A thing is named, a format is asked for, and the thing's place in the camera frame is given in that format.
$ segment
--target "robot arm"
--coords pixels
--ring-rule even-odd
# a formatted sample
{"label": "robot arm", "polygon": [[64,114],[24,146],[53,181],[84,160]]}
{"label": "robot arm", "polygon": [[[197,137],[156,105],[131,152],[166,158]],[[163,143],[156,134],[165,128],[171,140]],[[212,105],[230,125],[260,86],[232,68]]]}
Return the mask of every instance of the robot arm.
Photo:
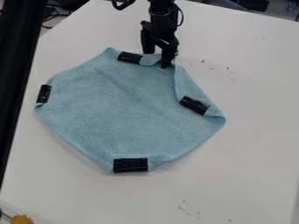
{"label": "robot arm", "polygon": [[[149,0],[150,22],[142,21],[141,42],[143,53],[154,53],[156,46],[162,49],[161,68],[166,68],[177,55],[179,42],[175,36],[178,21],[178,12],[184,14],[174,3],[174,0]],[[116,0],[112,0],[112,5],[119,11],[133,4],[135,0],[128,0],[121,5],[117,5]]]}

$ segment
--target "black binder clip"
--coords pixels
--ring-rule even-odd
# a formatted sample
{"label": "black binder clip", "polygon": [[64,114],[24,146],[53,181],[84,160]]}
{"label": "black binder clip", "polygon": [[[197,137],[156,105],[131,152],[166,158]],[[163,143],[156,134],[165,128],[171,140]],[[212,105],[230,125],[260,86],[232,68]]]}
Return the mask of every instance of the black binder clip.
{"label": "black binder clip", "polygon": [[193,100],[188,96],[184,96],[179,103],[184,107],[187,107],[188,109],[191,109],[202,116],[205,114],[206,110],[208,110],[208,108],[210,107],[205,105],[203,102]]}

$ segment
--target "white table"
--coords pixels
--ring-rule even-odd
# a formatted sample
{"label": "white table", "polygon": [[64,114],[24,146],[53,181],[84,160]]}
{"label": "white table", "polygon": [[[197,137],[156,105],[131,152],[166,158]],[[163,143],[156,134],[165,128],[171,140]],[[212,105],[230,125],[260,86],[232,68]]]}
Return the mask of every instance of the white table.
{"label": "white table", "polygon": [[2,200],[38,223],[291,222],[299,174],[298,24],[178,4],[185,14],[178,63],[222,108],[226,126],[146,175],[107,175],[53,135],[33,113],[41,84],[108,46],[141,51],[149,4],[116,11],[92,0],[39,41]]}

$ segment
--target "table surface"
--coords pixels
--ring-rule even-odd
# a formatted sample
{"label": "table surface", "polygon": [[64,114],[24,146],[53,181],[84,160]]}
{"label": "table surface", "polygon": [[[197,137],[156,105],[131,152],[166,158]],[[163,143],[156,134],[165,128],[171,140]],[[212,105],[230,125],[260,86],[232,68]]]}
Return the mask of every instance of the table surface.
{"label": "table surface", "polygon": [[41,84],[105,48],[140,52],[149,4],[92,0],[38,43],[1,199],[39,223],[290,223],[299,174],[299,26],[192,2],[178,63],[226,126],[172,165],[108,175],[36,117]]}

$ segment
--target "cable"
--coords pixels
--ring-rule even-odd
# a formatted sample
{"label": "cable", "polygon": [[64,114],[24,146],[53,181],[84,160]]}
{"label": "cable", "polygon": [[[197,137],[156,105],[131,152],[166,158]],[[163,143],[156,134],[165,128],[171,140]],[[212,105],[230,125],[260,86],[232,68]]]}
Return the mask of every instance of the cable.
{"label": "cable", "polygon": [[[54,19],[54,18],[57,18],[57,17],[68,17],[69,15],[72,14],[71,11],[69,11],[68,14],[59,13],[59,11],[58,11],[54,6],[51,6],[51,7],[54,9],[55,14],[52,14],[52,15],[50,15],[49,17],[44,18],[44,19],[43,19],[43,23],[44,23],[44,22],[48,22],[48,21],[50,21],[50,20],[52,20],[52,19]],[[52,29],[52,28],[53,28],[52,26],[47,26],[47,25],[44,25],[44,24],[42,24],[41,26],[42,26],[43,28],[46,28],[46,29]]]}
{"label": "cable", "polygon": [[52,29],[53,28],[52,26],[46,26],[44,24],[42,24],[41,27],[46,28],[46,29]]}
{"label": "cable", "polygon": [[184,23],[184,13],[183,13],[183,11],[181,10],[181,8],[179,8],[178,6],[177,6],[177,9],[178,9],[178,11],[181,13],[181,15],[182,15],[181,22],[180,22],[177,26],[181,26],[181,25]]}

